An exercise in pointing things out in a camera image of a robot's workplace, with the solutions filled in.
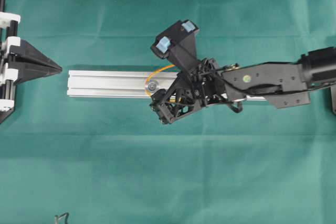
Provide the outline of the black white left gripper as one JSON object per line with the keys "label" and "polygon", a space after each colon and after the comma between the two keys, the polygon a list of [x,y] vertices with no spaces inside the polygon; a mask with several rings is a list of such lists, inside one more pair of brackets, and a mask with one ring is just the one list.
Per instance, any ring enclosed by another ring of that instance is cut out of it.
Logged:
{"label": "black white left gripper", "polygon": [[[6,29],[6,39],[1,41],[1,111],[9,111],[14,108],[14,98],[10,93],[11,84],[18,85],[62,72],[61,66],[29,42],[17,36],[20,20],[20,15],[1,12],[1,29]],[[15,56],[16,62],[32,63],[38,66],[12,69],[9,67],[10,54]]]}

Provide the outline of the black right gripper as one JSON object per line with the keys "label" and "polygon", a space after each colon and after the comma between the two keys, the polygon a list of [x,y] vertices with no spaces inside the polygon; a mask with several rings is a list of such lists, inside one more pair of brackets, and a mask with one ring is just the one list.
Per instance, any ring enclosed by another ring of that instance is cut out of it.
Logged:
{"label": "black right gripper", "polygon": [[180,71],[168,89],[152,95],[150,107],[162,124],[172,124],[207,106],[228,105],[222,96],[225,85],[221,73],[215,59],[205,58],[193,71]]}

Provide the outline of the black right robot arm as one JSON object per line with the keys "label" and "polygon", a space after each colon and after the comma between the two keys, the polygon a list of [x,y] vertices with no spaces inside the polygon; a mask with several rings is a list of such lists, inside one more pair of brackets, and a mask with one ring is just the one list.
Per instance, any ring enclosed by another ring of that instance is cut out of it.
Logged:
{"label": "black right robot arm", "polygon": [[262,97],[278,109],[310,103],[309,94],[335,85],[335,48],[308,52],[296,62],[265,62],[220,67],[215,59],[198,60],[181,70],[168,89],[151,96],[151,109],[171,124],[205,107],[225,105],[235,113],[243,101]]}

